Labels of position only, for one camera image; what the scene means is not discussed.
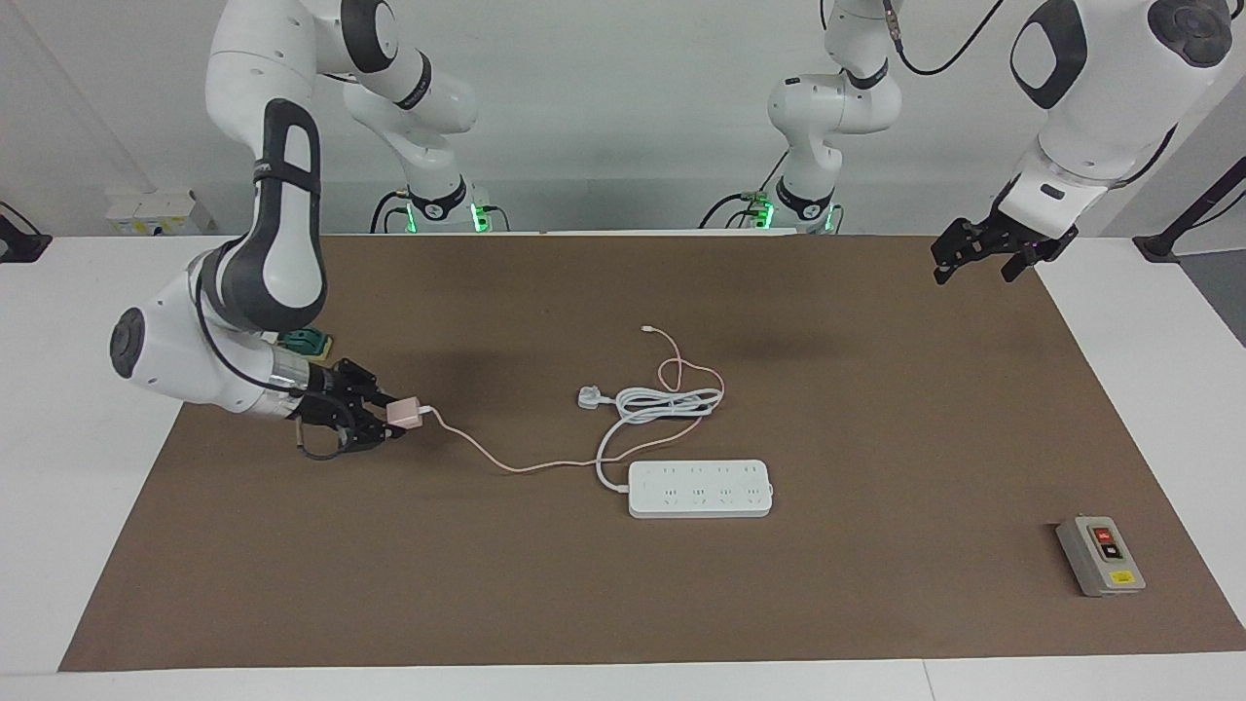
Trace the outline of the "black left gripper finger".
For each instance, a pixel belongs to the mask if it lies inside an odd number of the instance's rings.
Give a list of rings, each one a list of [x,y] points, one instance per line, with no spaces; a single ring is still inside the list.
[[[943,285],[961,266],[992,256],[988,234],[988,227],[976,225],[971,220],[953,220],[931,244],[934,283]]]
[[[1078,228],[1069,228],[1059,239],[1050,237],[1024,237],[1015,242],[1015,252],[1011,253],[1008,261],[1002,266],[1002,279],[1008,283],[1015,281],[1028,270],[1045,261],[1055,261],[1064,249],[1077,239]]]

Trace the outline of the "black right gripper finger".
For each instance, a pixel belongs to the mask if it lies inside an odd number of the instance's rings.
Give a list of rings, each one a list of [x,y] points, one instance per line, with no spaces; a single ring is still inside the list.
[[[350,359],[335,364],[335,398],[353,410],[386,408],[397,400],[379,386],[375,374]]]
[[[379,421],[356,422],[354,425],[340,426],[340,454],[353,454],[375,449],[388,442],[399,440],[406,435],[407,430],[396,425],[386,425]]]

